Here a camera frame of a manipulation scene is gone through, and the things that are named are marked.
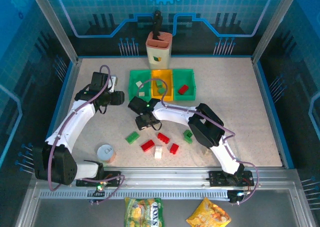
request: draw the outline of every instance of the white lid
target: white lid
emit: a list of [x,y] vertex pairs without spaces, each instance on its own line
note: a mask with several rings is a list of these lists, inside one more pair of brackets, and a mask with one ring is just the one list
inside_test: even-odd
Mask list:
[[96,154],[98,155],[98,158],[102,161],[108,161],[111,159],[111,157],[114,155],[114,148],[112,148],[109,144],[102,145]]

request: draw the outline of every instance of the red lego brick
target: red lego brick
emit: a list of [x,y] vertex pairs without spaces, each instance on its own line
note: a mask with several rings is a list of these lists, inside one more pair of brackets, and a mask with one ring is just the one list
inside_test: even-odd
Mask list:
[[183,95],[185,92],[187,92],[187,90],[189,89],[189,86],[184,84],[179,90],[178,90],[178,93],[180,95]]
[[143,145],[141,145],[141,148],[143,152],[146,152],[147,150],[151,149],[153,146],[155,146],[155,143],[150,139],[147,142],[145,142]]
[[170,153],[175,155],[177,153],[178,148],[179,148],[179,145],[173,143],[171,148],[170,148]]
[[165,136],[163,133],[158,133],[158,139],[168,144],[170,142],[170,139]]

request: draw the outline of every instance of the green block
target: green block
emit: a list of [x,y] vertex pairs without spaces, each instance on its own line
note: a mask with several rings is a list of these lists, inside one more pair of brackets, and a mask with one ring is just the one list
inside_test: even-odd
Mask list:
[[193,134],[189,129],[187,129],[185,132],[183,132],[183,136],[191,138],[193,136]]
[[140,135],[137,132],[132,132],[125,140],[131,145]]
[[156,80],[155,83],[158,88],[162,88],[162,81]]
[[185,136],[184,141],[188,142],[189,144],[192,144],[192,138]]
[[160,94],[160,95],[162,95],[163,93],[165,93],[165,91],[166,91],[166,89],[165,88],[158,88],[158,93]]

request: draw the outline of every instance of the pen holder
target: pen holder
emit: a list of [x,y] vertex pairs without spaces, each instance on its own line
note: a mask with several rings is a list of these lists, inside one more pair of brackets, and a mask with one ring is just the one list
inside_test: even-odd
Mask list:
[[168,69],[171,56],[172,34],[159,32],[158,39],[153,39],[150,32],[145,42],[150,69]]

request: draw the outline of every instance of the chip bag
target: chip bag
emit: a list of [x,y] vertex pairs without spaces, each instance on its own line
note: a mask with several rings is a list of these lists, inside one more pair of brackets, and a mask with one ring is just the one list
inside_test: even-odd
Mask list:
[[125,198],[124,227],[165,227],[160,198]]
[[192,227],[225,227],[231,218],[206,197],[186,221]]

